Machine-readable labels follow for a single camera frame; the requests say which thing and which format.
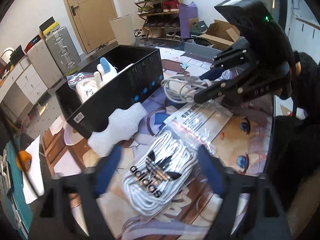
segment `purple paper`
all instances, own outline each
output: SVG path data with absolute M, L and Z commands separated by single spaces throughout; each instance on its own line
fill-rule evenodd
M 192 2 L 190 5 L 184 3 L 179 7 L 181 38 L 190 38 L 189 19 L 198 17 L 198 7 Z

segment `orange object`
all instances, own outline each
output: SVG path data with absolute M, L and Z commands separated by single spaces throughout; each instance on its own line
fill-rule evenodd
M 21 164 L 23 165 L 23 168 L 20 165 L 18 156 L 21 159 Z M 25 172 L 28 172 L 31 167 L 31 161 L 32 161 L 32 156 L 30 153 L 28 153 L 26 151 L 20 151 L 18 153 L 18 155 L 16 156 L 16 164 L 17 164 L 17 167 L 19 168 L 19 170 L 21 170 L 21 171 L 24 170 Z

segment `black shoe box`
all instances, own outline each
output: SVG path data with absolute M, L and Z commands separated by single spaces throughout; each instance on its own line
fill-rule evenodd
M 63 84 L 61 82 L 56 86 L 59 87 L 56 95 L 65 119 L 86 139 L 94 131 L 105 130 L 109 116 L 117 108 L 128 109 L 146 100 L 160 87 L 163 79 L 159 49 L 126 45 L 119 45 L 107 52 L 106 49 L 96 52 L 98 57 L 94 54 L 81 62 L 76 67 L 77 72 L 94 73 L 100 58 L 105 57 L 121 73 L 86 102 L 81 104 L 76 91 L 69 87 L 67 78 L 64 78 Z

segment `open cardboard box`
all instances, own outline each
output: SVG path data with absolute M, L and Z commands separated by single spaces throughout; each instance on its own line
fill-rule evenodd
M 214 20 L 200 37 L 207 39 L 215 49 L 224 50 L 239 39 L 240 31 L 228 22 Z

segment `person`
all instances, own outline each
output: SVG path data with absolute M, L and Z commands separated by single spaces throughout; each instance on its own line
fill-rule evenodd
M 297 89 L 293 97 L 306 118 L 276 117 L 268 172 L 287 212 L 293 239 L 309 239 L 318 234 L 311 225 L 320 216 L 320 67 L 308 54 L 294 54 Z

